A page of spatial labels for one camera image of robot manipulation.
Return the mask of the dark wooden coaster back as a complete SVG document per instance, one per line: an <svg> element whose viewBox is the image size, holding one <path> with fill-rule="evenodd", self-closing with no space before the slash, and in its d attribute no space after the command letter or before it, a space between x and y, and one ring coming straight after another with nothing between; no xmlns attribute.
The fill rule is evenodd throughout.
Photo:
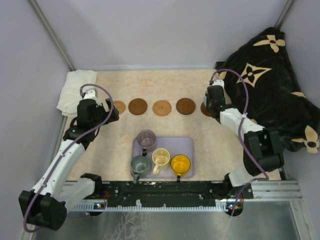
<svg viewBox="0 0 320 240"><path fill-rule="evenodd" d="M207 108L206 108L204 102L201 103L200 110L205 116L207 116L207 117L211 117L212 116L211 113L207 111Z"/></svg>

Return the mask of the woven rattan coaster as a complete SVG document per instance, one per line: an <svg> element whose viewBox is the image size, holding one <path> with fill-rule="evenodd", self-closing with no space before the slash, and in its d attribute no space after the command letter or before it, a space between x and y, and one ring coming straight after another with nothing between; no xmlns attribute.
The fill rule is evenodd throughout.
<svg viewBox="0 0 320 240"><path fill-rule="evenodd" d="M155 115L164 117L171 113L172 106L167 100L158 100L152 106Z"/></svg>
<svg viewBox="0 0 320 240"><path fill-rule="evenodd" d="M126 105L121 100L116 100L113 102L114 108L118 111L118 114L121 115L126 110Z"/></svg>

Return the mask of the white mug blue handle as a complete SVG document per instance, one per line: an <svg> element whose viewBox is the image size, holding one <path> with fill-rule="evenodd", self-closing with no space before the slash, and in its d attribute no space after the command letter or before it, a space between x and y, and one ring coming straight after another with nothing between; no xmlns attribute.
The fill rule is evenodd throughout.
<svg viewBox="0 0 320 240"><path fill-rule="evenodd" d="M208 97L208 91L206 90L204 93L204 99L203 99L203 104L207 108L207 97Z"/></svg>

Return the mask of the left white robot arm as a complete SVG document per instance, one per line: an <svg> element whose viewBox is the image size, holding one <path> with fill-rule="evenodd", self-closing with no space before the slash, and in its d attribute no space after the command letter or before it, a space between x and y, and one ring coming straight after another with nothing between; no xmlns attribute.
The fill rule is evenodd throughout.
<svg viewBox="0 0 320 240"><path fill-rule="evenodd" d="M113 99L108 98L105 102L108 111L96 97L80 100L77 116L64 133L50 166L30 191L24 190L19 195L25 232L36 232L40 228L56 231L75 205L89 196L97 199L103 195L102 178L92 173L81 175L66 191L63 191L63 186L75 163L99 134L100 128L119 120L119 111Z"/></svg>

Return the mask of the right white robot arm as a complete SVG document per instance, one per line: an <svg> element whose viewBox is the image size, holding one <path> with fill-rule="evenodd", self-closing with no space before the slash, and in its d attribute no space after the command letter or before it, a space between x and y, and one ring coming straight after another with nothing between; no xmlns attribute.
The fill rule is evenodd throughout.
<svg viewBox="0 0 320 240"><path fill-rule="evenodd" d="M235 133L243 147L242 165L224 177L224 195L235 198L243 186L255 180L269 180L268 173L284 165L278 131L254 123L245 113L227 104L221 85L207 87L204 105L212 118Z"/></svg>

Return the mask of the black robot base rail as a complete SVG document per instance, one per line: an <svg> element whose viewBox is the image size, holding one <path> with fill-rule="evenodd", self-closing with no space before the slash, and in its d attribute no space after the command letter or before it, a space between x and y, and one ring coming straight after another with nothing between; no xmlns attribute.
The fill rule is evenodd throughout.
<svg viewBox="0 0 320 240"><path fill-rule="evenodd" d="M215 181L110 181L98 185L98 190L85 200L102 200L103 207L142 209L191 209L215 207L217 200L252 199L251 185L232 187Z"/></svg>

